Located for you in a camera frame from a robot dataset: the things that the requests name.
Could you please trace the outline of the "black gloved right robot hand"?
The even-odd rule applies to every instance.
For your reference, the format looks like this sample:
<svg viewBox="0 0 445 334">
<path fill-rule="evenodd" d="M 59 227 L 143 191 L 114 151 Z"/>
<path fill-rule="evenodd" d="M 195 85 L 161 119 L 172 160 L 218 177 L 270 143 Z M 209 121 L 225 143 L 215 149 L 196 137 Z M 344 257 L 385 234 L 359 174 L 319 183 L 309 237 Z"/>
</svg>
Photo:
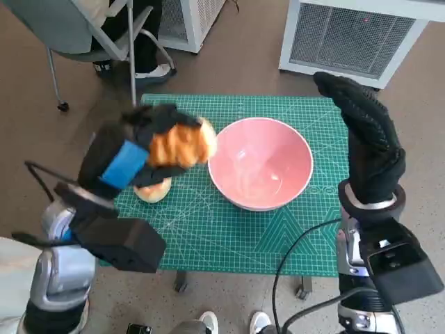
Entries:
<svg viewBox="0 0 445 334">
<path fill-rule="evenodd" d="M 392 199 L 405 172 L 406 153 L 388 109 L 352 79 L 326 72 L 316 72 L 313 79 L 348 128 L 349 184 L 356 199 L 364 205 Z"/>
</svg>

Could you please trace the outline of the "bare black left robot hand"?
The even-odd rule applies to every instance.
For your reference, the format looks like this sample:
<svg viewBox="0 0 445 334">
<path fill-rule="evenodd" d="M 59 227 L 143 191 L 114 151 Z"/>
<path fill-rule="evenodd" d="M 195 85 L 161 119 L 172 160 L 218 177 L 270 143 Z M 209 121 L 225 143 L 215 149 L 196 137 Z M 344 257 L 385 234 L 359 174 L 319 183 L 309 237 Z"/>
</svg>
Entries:
<svg viewBox="0 0 445 334">
<path fill-rule="evenodd" d="M 177 110 L 174 104 L 142 105 L 123 113 L 117 122 L 103 124 L 82 161 L 77 182 L 87 191 L 114 200 L 128 186 L 153 186 L 186 172 L 177 162 L 150 166 L 149 148 L 155 135 L 176 125 L 199 129 L 202 121 Z"/>
</svg>

